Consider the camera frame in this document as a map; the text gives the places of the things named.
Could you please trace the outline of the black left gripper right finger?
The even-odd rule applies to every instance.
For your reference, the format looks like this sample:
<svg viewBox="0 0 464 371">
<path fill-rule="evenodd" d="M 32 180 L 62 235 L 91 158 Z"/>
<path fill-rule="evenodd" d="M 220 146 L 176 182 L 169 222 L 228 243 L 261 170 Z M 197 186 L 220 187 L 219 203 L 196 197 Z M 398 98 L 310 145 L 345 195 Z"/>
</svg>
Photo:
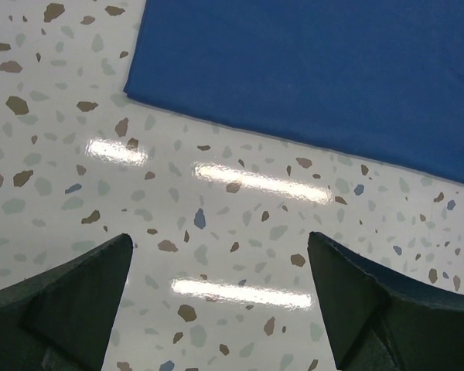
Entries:
<svg viewBox="0 0 464 371">
<path fill-rule="evenodd" d="M 373 262 L 320 232 L 308 242 L 338 370 L 464 370 L 464 295 Z"/>
</svg>

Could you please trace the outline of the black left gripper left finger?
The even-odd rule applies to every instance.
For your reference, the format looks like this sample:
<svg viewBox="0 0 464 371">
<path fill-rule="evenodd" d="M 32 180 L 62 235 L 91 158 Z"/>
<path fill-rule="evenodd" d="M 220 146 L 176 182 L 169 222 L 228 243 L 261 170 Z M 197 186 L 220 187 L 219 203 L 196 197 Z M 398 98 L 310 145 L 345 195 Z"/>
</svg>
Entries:
<svg viewBox="0 0 464 371">
<path fill-rule="evenodd" d="M 0 290 L 0 370 L 99 370 L 131 266 L 120 234 Z"/>
</svg>

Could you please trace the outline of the blue cloth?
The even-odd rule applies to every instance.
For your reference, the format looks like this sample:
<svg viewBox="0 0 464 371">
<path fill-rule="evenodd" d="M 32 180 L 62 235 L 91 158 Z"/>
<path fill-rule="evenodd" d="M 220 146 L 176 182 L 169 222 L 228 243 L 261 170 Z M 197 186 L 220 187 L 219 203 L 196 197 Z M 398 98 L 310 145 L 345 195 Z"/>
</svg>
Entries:
<svg viewBox="0 0 464 371">
<path fill-rule="evenodd" d="M 125 93 L 464 183 L 464 1 L 149 1 Z"/>
</svg>

